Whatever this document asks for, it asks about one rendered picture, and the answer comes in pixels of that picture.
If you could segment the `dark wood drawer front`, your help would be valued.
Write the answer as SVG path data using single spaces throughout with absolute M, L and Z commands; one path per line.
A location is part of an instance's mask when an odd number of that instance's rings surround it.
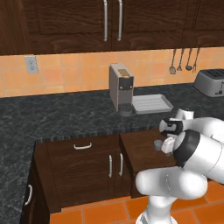
M 85 146 L 92 143 L 92 147 L 86 150 L 75 150 L 77 146 Z M 61 158 L 73 155 L 85 155 L 87 153 L 115 151 L 119 148 L 119 135 L 108 136 L 90 136 L 85 138 L 73 138 L 58 142 L 49 142 L 46 144 L 51 158 Z

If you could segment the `dark wood wall cupboard door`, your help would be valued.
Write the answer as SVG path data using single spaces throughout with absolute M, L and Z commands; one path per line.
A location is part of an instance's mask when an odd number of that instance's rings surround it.
M 224 0 L 189 0 L 181 45 L 224 46 Z
M 117 41 L 119 5 L 112 0 L 112 50 L 180 48 L 189 0 L 122 0 L 122 39 Z
M 112 0 L 104 42 L 103 0 L 22 0 L 34 54 L 111 50 Z

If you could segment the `narrow dark wood cupboard door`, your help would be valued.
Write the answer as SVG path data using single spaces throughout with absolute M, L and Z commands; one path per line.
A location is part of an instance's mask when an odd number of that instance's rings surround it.
M 122 176 L 119 175 L 120 171 L 120 150 L 115 152 L 115 197 L 125 197 L 130 196 L 131 188 L 131 176 L 126 162 L 123 158 L 123 173 Z

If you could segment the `grey wall socket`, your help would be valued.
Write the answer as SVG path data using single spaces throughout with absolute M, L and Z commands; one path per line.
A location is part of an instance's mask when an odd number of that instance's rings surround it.
M 26 63 L 27 72 L 29 74 L 37 74 L 39 72 L 36 57 L 34 55 L 25 56 L 24 60 L 25 60 L 25 63 Z

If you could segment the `grey coffee machine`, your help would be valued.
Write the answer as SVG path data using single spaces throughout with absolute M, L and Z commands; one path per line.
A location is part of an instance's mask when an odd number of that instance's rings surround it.
M 109 95 L 115 111 L 121 116 L 133 113 L 132 98 L 134 76 L 123 63 L 112 63 L 109 66 Z

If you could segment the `open dark wood drawer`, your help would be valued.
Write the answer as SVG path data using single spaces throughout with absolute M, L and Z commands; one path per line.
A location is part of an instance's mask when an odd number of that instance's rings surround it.
M 158 130 L 149 129 L 119 134 L 119 145 L 131 176 L 131 198 L 143 197 L 136 188 L 136 175 L 143 170 L 175 166 L 173 156 L 155 150 L 154 142 L 164 141 Z

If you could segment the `silver toaster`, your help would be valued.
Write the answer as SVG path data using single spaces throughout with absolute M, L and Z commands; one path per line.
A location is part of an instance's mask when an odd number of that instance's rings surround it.
M 200 70 L 193 86 L 209 97 L 224 96 L 224 68 Z

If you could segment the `hanging whisk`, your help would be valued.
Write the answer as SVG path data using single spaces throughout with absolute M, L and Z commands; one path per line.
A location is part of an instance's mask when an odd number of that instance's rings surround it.
M 194 63 L 193 63 L 193 67 L 192 67 L 192 72 L 193 72 L 193 73 L 196 73 L 196 69 L 197 69 L 197 60 L 198 60 L 199 54 L 200 54 L 200 47 L 197 48 L 196 58 L 195 58 L 195 61 L 194 61 Z

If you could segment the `hanging slotted spatula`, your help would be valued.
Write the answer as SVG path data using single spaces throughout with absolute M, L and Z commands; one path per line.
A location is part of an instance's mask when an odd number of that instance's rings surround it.
M 176 55 L 177 49 L 173 50 L 173 55 L 172 55 L 172 61 L 171 61 L 171 66 L 169 68 L 170 74 L 175 74 L 176 73 L 176 68 L 174 66 L 174 60 L 175 60 L 175 55 Z

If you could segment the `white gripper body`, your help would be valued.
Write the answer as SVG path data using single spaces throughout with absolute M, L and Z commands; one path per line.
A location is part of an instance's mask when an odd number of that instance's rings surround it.
M 175 139 L 173 137 L 166 138 L 161 146 L 161 151 L 163 153 L 172 153 L 174 142 Z

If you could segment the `dark wood side cupboard door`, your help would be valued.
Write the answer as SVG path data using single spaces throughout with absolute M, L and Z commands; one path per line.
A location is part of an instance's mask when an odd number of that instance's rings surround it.
M 20 224 L 49 224 L 50 214 L 35 161 L 31 161 Z

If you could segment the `hanging fork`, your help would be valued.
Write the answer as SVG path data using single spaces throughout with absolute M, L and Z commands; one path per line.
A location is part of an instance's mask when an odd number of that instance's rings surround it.
M 182 71 L 181 63 L 182 63 L 182 59 L 183 59 L 183 55 L 184 55 L 184 51 L 185 51 L 185 48 L 182 48 L 182 49 L 181 49 L 180 60 L 179 60 L 179 64 L 178 64 L 177 71 Z

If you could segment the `hanging ladle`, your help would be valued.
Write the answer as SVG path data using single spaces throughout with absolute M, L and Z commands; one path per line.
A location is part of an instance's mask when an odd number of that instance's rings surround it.
M 187 63 L 186 63 L 186 66 L 185 66 L 185 69 L 186 69 L 187 71 L 191 71 L 191 70 L 193 69 L 193 67 L 189 65 L 192 51 L 193 51 L 193 49 L 190 48 L 190 49 L 189 49 L 189 54 L 188 54 Z

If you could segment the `wide dark wood cupboard door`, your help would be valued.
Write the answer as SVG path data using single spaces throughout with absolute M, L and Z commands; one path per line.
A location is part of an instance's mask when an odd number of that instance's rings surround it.
M 113 160 L 112 178 L 109 177 L 109 155 Z M 61 207 L 107 200 L 114 196 L 113 152 L 54 158 L 51 166 Z

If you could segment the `grey metal tray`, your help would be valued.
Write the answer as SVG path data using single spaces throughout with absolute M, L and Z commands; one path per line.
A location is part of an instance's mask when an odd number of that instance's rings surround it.
M 162 94 L 134 96 L 132 105 L 138 115 L 171 112 L 173 108 Z

